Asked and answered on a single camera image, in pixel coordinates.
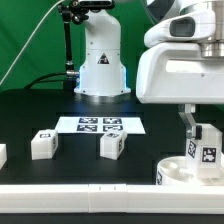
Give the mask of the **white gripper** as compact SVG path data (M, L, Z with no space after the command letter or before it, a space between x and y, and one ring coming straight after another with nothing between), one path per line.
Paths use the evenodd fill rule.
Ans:
M195 104L224 104L224 59L202 58L195 43L158 44L140 58L136 96L142 103L180 104L186 138L200 140Z

